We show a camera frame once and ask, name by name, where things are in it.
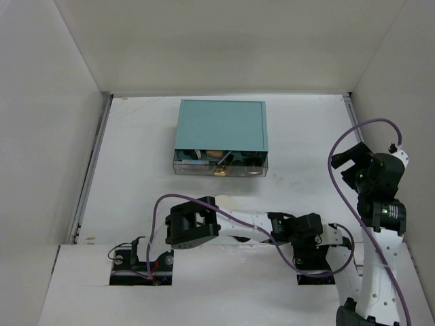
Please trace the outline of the black round cosmetic jar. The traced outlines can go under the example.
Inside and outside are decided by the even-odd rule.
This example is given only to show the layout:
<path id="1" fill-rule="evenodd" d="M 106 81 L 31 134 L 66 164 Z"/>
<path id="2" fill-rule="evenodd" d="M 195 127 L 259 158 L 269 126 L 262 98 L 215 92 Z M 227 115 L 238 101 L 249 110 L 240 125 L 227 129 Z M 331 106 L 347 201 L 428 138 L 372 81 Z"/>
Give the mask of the black round cosmetic jar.
<path id="1" fill-rule="evenodd" d="M 262 170 L 263 160 L 260 157 L 246 157 L 243 159 L 243 163 L 246 170 Z"/>

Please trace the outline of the clear acrylic drawer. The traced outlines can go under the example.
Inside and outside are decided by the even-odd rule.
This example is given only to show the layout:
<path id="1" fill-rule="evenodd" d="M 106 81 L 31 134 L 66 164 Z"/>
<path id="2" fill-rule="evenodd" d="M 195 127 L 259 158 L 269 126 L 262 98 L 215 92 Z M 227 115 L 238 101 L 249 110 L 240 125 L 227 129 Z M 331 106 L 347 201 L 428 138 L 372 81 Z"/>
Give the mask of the clear acrylic drawer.
<path id="1" fill-rule="evenodd" d="M 214 177 L 265 177 L 268 172 L 267 151 L 232 151 L 221 164 L 220 160 L 206 159 L 205 151 L 201 151 L 201 159 L 192 160 L 184 154 L 186 149 L 176 149 L 173 156 L 173 169 L 179 175 L 202 175 Z M 260 157 L 263 160 L 262 170 L 249 171 L 245 169 L 243 159 L 246 157 Z"/>

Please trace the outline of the beige foundation bottle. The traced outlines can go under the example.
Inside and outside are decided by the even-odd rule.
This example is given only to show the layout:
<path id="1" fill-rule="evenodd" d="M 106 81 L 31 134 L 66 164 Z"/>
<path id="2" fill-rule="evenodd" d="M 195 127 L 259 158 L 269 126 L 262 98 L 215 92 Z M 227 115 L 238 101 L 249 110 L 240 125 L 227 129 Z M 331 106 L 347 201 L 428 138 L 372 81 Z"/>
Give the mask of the beige foundation bottle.
<path id="1" fill-rule="evenodd" d="M 208 160 L 220 160 L 224 157 L 225 151 L 205 151 L 206 159 Z"/>

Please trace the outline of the houndstooth eyeliner pen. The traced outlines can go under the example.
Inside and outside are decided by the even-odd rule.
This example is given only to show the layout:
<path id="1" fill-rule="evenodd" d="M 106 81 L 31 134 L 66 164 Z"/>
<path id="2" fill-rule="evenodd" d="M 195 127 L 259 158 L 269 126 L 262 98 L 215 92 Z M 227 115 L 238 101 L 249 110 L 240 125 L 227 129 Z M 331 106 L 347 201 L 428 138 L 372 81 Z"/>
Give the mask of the houndstooth eyeliner pen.
<path id="1" fill-rule="evenodd" d="M 217 165 L 218 166 L 221 165 L 231 153 L 232 153 L 232 151 L 228 151 L 226 154 L 224 154 L 224 156 L 220 159 L 220 161 L 217 163 Z"/>

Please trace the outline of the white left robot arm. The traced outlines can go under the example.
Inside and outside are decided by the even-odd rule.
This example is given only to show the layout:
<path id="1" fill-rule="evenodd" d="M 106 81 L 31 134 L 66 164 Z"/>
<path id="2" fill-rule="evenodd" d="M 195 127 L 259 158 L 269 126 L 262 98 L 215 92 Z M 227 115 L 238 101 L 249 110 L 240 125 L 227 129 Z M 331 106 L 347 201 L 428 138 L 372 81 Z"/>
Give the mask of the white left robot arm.
<path id="1" fill-rule="evenodd" d="M 291 244 L 295 249 L 316 248 L 322 242 L 324 226 L 315 213 L 301 217 L 277 212 L 248 213 L 225 209 L 211 196 L 172 197 L 186 201 L 170 208 L 161 226 L 157 226 L 154 217 L 150 236 L 133 241 L 128 260 L 136 270 L 150 272 L 151 264 L 163 253 L 193 249 L 220 236 L 276 247 Z"/>

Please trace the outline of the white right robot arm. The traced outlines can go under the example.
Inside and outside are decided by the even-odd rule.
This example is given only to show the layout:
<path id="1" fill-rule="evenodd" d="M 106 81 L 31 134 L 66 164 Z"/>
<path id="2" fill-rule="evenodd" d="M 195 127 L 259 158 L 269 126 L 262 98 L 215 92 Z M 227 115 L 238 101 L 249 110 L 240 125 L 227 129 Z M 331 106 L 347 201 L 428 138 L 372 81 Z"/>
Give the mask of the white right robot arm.
<path id="1" fill-rule="evenodd" d="M 388 153 L 373 153 L 363 142 L 334 154 L 334 169 L 348 161 L 343 181 L 358 195 L 357 211 L 362 220 L 364 269 L 361 285 L 353 287 L 347 271 L 336 278 L 343 289 L 336 313 L 337 325 L 399 325 L 399 291 L 396 288 L 398 249 L 406 231 L 406 208 L 396 193 L 408 157 L 395 147 Z"/>

